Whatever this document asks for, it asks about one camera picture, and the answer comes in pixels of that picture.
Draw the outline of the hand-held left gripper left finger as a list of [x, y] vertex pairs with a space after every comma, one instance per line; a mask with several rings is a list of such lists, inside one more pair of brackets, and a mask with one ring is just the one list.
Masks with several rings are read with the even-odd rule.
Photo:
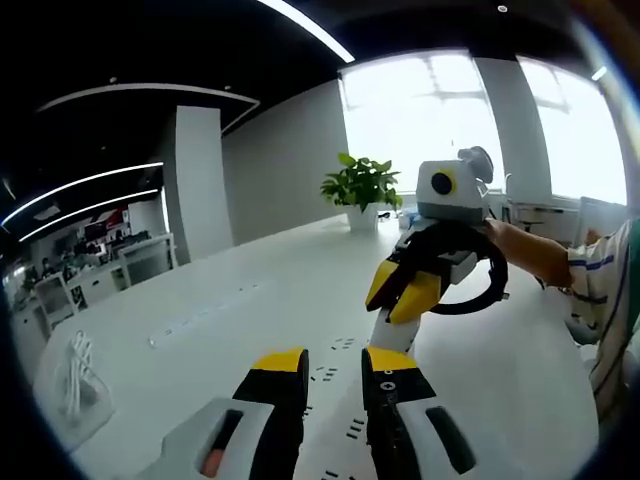
[[272, 353], [230, 397], [218, 397], [170, 431], [139, 479], [291, 479], [304, 437], [309, 352]]

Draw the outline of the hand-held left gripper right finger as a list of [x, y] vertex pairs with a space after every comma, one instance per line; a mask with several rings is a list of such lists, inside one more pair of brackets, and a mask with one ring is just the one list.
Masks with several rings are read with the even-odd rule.
[[472, 444], [416, 362], [393, 350], [361, 355], [366, 437], [379, 479], [498, 479], [491, 446]]

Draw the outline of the person's right hand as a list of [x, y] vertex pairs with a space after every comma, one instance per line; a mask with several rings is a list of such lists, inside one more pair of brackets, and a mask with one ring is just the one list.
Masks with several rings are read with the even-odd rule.
[[489, 239], [509, 262], [516, 263], [523, 258], [526, 246], [526, 235], [523, 231], [509, 223], [490, 217], [484, 220], [484, 228]]

